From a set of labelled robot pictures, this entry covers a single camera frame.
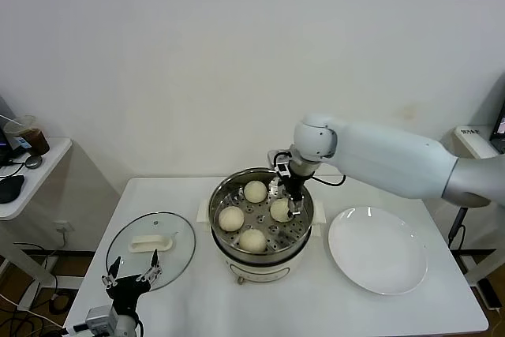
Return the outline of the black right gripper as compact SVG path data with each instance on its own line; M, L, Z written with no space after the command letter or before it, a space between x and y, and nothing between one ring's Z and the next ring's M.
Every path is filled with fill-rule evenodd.
M304 210L303 188L306 177L298 174L290 174L280 178L273 178L268 184L268 194L270 198L283 198L285 191L288 194L288 219L300 215Z

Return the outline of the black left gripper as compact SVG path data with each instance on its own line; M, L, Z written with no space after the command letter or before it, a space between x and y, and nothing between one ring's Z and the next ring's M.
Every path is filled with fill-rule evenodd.
M158 250L151 256L149 269L142 275L131 275L117 279L121 257L107 269L107 275L102 276L104 286L116 313L135 313L139 297L150 291L150 283L154 283L162 273Z

